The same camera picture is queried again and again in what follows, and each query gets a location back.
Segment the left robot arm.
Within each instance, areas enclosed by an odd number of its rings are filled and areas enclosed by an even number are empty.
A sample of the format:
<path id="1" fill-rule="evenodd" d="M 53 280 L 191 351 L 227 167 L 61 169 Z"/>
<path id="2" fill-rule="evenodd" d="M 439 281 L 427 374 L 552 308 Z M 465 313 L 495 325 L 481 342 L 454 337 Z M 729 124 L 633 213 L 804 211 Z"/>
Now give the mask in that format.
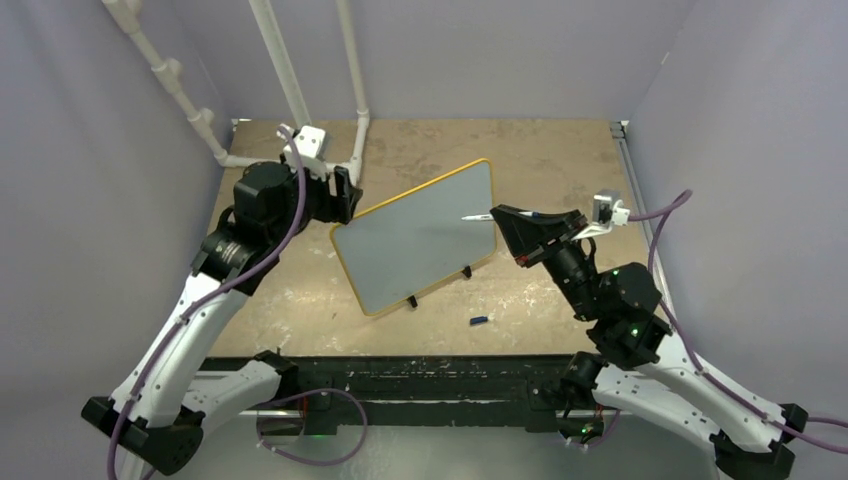
<path id="1" fill-rule="evenodd" d="M 84 420 L 108 437 L 106 472 L 125 452 L 134 479 L 172 475 L 205 436 L 256 405 L 304 407 L 298 366 L 265 351 L 205 387 L 195 376 L 225 326 L 313 222 L 349 223 L 362 192 L 342 166 L 320 170 L 285 155 L 247 167 L 231 204 L 202 241 L 172 313 L 129 376 L 85 403 Z"/>

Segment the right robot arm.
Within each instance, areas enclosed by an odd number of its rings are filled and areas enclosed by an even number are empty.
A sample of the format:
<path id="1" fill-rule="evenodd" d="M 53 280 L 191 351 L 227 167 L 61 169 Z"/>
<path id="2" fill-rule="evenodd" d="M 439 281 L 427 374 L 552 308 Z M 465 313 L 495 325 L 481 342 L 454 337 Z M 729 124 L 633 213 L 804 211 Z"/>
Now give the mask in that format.
<path id="1" fill-rule="evenodd" d="M 766 400 L 686 349 L 680 332 L 656 315 L 662 295 L 649 269 L 631 262 L 598 271 L 579 234 L 578 210 L 525 214 L 498 205 L 490 214 L 517 265 L 544 266 L 596 351 L 578 352 L 560 381 L 568 405 L 594 401 L 634 414 L 713 457 L 731 479 L 786 479 L 808 414 Z"/>

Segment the yellow framed whiteboard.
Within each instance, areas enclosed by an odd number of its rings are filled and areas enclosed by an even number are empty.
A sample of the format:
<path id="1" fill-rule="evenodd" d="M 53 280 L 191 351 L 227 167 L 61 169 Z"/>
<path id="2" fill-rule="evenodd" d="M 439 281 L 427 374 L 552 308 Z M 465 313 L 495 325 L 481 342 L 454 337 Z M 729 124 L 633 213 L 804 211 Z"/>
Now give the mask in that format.
<path id="1" fill-rule="evenodd" d="M 497 251 L 492 165 L 481 158 L 354 216 L 329 234 L 361 311 L 380 315 L 466 276 Z"/>

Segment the whiteboard marker pen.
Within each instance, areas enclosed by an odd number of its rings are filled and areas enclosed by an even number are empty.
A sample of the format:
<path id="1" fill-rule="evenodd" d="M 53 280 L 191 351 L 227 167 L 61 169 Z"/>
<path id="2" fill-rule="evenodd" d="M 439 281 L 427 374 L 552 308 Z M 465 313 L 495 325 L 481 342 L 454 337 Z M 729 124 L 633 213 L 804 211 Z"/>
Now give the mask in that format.
<path id="1" fill-rule="evenodd" d="M 518 214 L 526 217 L 538 217 L 539 212 L 535 211 L 519 211 Z M 494 218 L 491 214 L 477 214 L 477 215 L 467 215 L 461 217 L 461 221 L 465 222 L 491 222 L 494 221 Z"/>

